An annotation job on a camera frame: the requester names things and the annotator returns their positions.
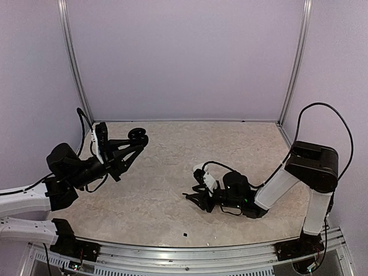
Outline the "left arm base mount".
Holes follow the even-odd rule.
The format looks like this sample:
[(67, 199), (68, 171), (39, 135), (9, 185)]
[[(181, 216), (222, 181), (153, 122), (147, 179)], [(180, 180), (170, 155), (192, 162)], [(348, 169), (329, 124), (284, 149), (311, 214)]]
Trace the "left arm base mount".
[(50, 246), (52, 252), (79, 260), (96, 262), (101, 246), (98, 243), (83, 240), (57, 241)]

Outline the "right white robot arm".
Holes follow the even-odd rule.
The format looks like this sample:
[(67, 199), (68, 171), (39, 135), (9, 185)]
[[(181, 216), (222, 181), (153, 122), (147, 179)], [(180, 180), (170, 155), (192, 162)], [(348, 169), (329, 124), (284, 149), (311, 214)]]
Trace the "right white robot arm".
[(212, 212), (220, 208), (238, 209), (240, 215), (251, 219), (263, 217), (294, 185), (309, 187), (308, 210), (302, 226), (303, 235), (294, 242), (294, 250), (306, 255), (315, 248), (333, 193), (338, 185), (338, 153), (331, 147), (297, 141), (287, 160), (282, 162), (270, 179), (253, 186), (248, 178), (230, 168), (221, 182), (208, 170), (208, 163), (193, 168), (197, 185), (186, 199), (201, 210)]

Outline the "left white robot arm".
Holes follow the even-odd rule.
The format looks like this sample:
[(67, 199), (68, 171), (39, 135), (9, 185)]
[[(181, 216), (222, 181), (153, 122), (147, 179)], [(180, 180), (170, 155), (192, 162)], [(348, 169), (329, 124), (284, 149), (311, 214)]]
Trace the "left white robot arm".
[(105, 183), (108, 177), (120, 181), (147, 144), (146, 135), (103, 141), (97, 153), (85, 160), (67, 143), (57, 145), (47, 156), (50, 175), (29, 186), (1, 191), (1, 239), (59, 246), (67, 255), (76, 255), (81, 244), (67, 220), (37, 221), (15, 216), (67, 209), (78, 199), (78, 192), (91, 183)]

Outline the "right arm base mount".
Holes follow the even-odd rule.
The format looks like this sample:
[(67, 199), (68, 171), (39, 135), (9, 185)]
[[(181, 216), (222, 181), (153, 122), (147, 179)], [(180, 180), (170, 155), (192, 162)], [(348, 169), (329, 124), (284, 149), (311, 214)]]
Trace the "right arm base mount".
[(279, 242), (274, 247), (278, 261), (321, 253), (325, 249), (322, 241), (300, 241), (299, 239)]

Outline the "white earbud charging case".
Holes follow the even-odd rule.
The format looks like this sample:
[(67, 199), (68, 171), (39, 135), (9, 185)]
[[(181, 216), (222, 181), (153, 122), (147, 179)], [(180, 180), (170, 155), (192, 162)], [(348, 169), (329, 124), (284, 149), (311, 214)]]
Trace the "white earbud charging case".
[(196, 170), (202, 170), (202, 167), (203, 167), (203, 163), (198, 164), (198, 165), (195, 165), (195, 166), (193, 167), (193, 172), (195, 172)]

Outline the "black round charging case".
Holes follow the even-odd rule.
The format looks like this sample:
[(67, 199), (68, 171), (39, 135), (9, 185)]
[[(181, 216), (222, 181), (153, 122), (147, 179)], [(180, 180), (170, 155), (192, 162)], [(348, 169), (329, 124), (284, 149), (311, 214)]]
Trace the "black round charging case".
[(142, 147), (145, 147), (149, 141), (144, 128), (131, 129), (128, 133), (128, 139), (132, 141), (132, 144), (141, 145)]

